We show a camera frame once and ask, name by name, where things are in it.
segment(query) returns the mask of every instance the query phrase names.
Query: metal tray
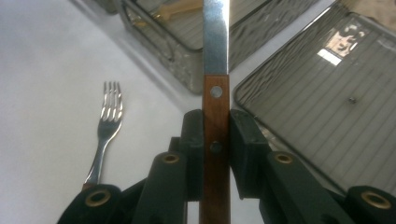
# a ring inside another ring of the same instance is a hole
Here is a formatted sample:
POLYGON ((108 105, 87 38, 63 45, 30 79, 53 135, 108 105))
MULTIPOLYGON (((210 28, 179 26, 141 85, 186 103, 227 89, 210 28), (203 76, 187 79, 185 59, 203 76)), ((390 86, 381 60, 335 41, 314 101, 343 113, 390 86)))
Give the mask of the metal tray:
POLYGON ((337 188, 396 195, 395 71, 396 35, 335 3, 233 98, 337 188))
MULTIPOLYGON (((230 70, 317 1, 233 0, 230 70)), ((116 5, 126 28, 134 37, 189 90, 200 93, 203 87, 203 13, 202 10, 194 10, 175 14, 169 21, 155 19, 160 6, 175 2, 118 0, 116 5)))

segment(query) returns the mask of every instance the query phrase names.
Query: silver fork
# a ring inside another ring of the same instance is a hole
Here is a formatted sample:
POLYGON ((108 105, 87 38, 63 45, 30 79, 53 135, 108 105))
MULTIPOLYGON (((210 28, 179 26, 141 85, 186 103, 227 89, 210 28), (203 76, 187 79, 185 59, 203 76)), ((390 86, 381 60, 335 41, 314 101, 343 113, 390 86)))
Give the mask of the silver fork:
POLYGON ((99 144, 92 167, 82 189, 99 184, 103 159, 108 143, 119 132, 122 123, 122 99, 120 83, 105 83, 105 99, 98 126, 99 144))

